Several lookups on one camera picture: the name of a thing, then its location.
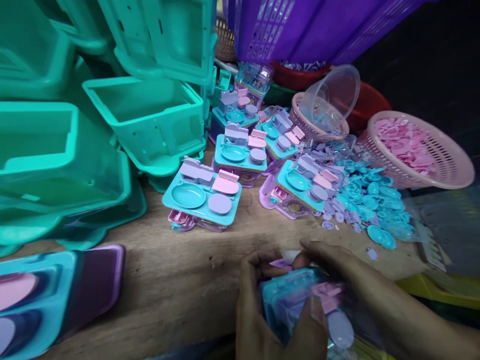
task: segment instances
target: lavender plastic piece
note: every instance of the lavender plastic piece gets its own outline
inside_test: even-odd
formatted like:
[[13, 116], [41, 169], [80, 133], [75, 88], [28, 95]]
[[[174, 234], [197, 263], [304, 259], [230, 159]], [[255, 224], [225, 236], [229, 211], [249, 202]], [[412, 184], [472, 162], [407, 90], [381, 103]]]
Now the lavender plastic piece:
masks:
[[205, 186], [212, 185], [214, 169], [210, 166], [203, 165], [200, 160], [185, 156], [179, 171], [184, 180]]
[[331, 199], [331, 207], [332, 209], [343, 213], [345, 211], [345, 206], [338, 201], [336, 198]]
[[285, 136], [280, 135], [276, 139], [276, 147], [281, 151], [284, 152], [286, 149], [288, 149], [290, 146], [292, 146], [292, 143], [290, 140], [288, 140]]
[[208, 208], [219, 215], [225, 215], [232, 209], [232, 200], [223, 194], [213, 194], [208, 199]]
[[249, 139], [249, 130], [229, 121], [225, 127], [225, 138], [230, 140], [232, 144], [245, 146]]
[[293, 122], [289, 119], [289, 114], [285, 109], [277, 112], [271, 119], [271, 124], [278, 130], [280, 134], [284, 134], [293, 126]]
[[330, 221], [324, 221], [321, 223], [321, 227], [325, 230], [332, 230], [335, 226]]
[[267, 158], [265, 151], [254, 148], [250, 151], [250, 162], [254, 164], [261, 164]]
[[337, 213], [335, 214], [335, 221], [336, 221], [337, 223], [343, 223], [344, 220], [345, 220], [345, 217], [344, 217], [344, 215], [343, 215], [341, 212], [337, 212]]
[[330, 339], [340, 349], [348, 349], [354, 343], [354, 329], [347, 316], [340, 311], [334, 311], [326, 316]]
[[353, 223], [353, 230], [356, 232], [356, 233], [361, 233], [362, 232], [362, 227], [360, 226], [360, 224], [358, 222], [354, 222]]
[[307, 154], [300, 156], [295, 165], [298, 166], [297, 172], [307, 179], [312, 179], [320, 170], [314, 158]]
[[333, 216], [332, 216], [332, 214], [330, 214], [330, 213], [324, 213], [324, 214], [321, 216], [321, 218], [322, 218], [323, 220], [325, 220], [325, 221], [330, 221], [330, 220], [332, 220], [332, 217], [333, 217]]
[[318, 185], [313, 185], [309, 194], [315, 201], [325, 201], [329, 197], [325, 189]]
[[253, 104], [247, 104], [245, 106], [245, 117], [247, 119], [253, 119], [255, 114], [259, 111], [259, 109]]

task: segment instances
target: human hand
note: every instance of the human hand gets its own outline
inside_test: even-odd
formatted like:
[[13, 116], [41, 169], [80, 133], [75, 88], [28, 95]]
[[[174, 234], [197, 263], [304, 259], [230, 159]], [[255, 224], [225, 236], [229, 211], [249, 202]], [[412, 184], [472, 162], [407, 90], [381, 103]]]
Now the human hand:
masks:
[[240, 264], [240, 296], [236, 306], [237, 360], [322, 360], [327, 358], [327, 321], [320, 300], [309, 298], [286, 348], [262, 315], [258, 281], [285, 275], [285, 269], [269, 263], [280, 258], [275, 252], [254, 251]]

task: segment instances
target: pile of plastic parts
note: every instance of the pile of plastic parts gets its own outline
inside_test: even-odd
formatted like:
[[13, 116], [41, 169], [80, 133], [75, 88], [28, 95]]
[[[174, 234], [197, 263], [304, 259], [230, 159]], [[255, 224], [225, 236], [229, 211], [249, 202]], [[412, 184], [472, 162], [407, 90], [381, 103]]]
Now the pile of plastic parts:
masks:
[[339, 193], [325, 201], [316, 216], [324, 220], [322, 227], [331, 230], [337, 223], [352, 224], [357, 233], [366, 229], [368, 236], [386, 249], [395, 249], [395, 238], [419, 241], [410, 224], [411, 215], [405, 211], [400, 192], [392, 187], [391, 177], [382, 176], [383, 168], [368, 168], [368, 153], [356, 154], [353, 137], [343, 141], [320, 144], [310, 156], [323, 165], [329, 165], [345, 174]]

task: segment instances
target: teal plastic container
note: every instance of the teal plastic container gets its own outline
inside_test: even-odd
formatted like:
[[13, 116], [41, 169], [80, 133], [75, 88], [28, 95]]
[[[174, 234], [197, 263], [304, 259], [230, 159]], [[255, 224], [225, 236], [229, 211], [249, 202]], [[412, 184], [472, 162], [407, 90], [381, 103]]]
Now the teal plastic container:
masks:
[[73, 251], [54, 252], [0, 262], [0, 276], [12, 272], [33, 273], [38, 285], [26, 299], [0, 311], [0, 317], [28, 314], [25, 327], [32, 332], [31, 339], [4, 360], [33, 359], [54, 344], [67, 318], [71, 296], [82, 276], [84, 256]]
[[76, 106], [0, 102], [0, 223], [114, 200], [120, 177], [118, 151]]
[[114, 54], [114, 37], [97, 1], [35, 1], [53, 27], [66, 33], [79, 52], [110, 64], [115, 75], [125, 76]]
[[218, 39], [215, 0], [98, 2], [127, 73], [143, 80], [210, 83]]
[[220, 69], [220, 72], [218, 73], [218, 81], [215, 81], [215, 88], [213, 90], [213, 108], [218, 108], [220, 106], [220, 97], [222, 96], [222, 91], [228, 91], [231, 80], [232, 74], [228, 71]]
[[55, 240], [67, 250], [87, 250], [101, 243], [111, 229], [142, 217], [147, 212], [142, 187], [138, 180], [132, 179], [127, 155], [119, 150], [117, 152], [121, 177], [118, 183], [112, 179], [111, 186], [119, 187], [121, 193], [115, 199], [36, 215], [33, 212], [21, 213], [21, 207], [7, 207], [8, 204], [3, 203], [4, 211], [0, 211], [0, 216], [10, 214], [17, 217], [2, 219], [0, 257], [37, 240]]
[[74, 45], [34, 1], [2, 1], [0, 34], [0, 98], [51, 99], [65, 89]]
[[83, 88], [142, 172], [172, 175], [185, 155], [205, 148], [203, 101], [183, 81], [116, 77]]

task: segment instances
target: toy toilet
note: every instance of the toy toilet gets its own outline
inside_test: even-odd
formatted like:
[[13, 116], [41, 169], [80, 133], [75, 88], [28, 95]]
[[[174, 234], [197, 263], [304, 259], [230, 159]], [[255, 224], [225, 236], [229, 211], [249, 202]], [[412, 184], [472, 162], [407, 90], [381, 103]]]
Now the toy toilet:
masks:
[[253, 187], [267, 170], [266, 137], [264, 131], [253, 129], [249, 135], [247, 128], [229, 122], [225, 134], [216, 139], [215, 155], [211, 159], [215, 172], [234, 174], [242, 186]]

